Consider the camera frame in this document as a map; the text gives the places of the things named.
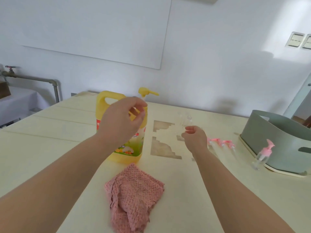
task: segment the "whiteboard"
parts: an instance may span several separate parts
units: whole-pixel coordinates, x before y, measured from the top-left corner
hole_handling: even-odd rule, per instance
[[[20,45],[161,66],[171,0],[12,1],[6,19]]]

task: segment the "pipe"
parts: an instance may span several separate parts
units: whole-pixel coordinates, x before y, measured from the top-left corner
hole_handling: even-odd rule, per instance
[[[32,76],[22,76],[22,75],[17,75],[17,74],[10,74],[8,72],[2,72],[2,76],[5,77],[12,77],[12,78],[23,78],[23,79],[29,79],[29,80],[35,80],[35,81],[40,81],[40,82],[46,82],[46,83],[51,83],[54,87],[54,93],[55,93],[55,100],[56,103],[59,103],[59,96],[58,96],[58,90],[57,90],[57,82],[53,79],[45,79],[45,78],[37,78],[37,77],[32,77]]]

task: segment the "hand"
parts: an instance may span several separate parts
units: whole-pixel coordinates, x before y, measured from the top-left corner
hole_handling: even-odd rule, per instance
[[[147,103],[137,97],[126,97],[113,103],[103,114],[95,137],[113,152],[138,131],[145,117],[146,106]],[[136,116],[133,121],[130,120],[129,112]]]
[[[198,126],[186,127],[186,131],[181,136],[185,139],[185,144],[191,153],[207,149],[207,137]]]

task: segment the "light switch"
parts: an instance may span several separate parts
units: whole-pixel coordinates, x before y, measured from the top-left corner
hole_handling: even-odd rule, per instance
[[[293,46],[293,47],[298,47],[300,46],[302,40],[304,39],[304,34],[303,33],[295,33],[292,32],[290,35],[289,40],[287,41],[287,46]]]
[[[304,41],[302,48],[311,50],[311,34],[308,34]]]

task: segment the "white table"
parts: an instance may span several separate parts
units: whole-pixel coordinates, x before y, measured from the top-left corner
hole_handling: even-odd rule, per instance
[[[95,98],[94,93],[80,93],[0,131],[0,196],[95,133]],[[223,164],[294,231],[310,232],[311,176],[296,178],[265,168],[253,170],[250,164],[254,158],[238,139],[246,118],[148,103],[143,155],[138,166],[164,182],[165,192],[151,211],[146,233],[223,232],[197,165],[185,144],[177,141],[174,126],[153,132],[154,120],[174,123],[178,112],[190,113],[209,137],[233,140],[238,161],[227,147],[214,145]],[[182,159],[151,156],[153,136]],[[104,183],[124,168],[123,164],[103,162],[58,232],[113,232]]]
[[[36,91],[9,87],[11,95],[0,99],[0,126],[31,115],[31,109],[45,109],[49,105]]]

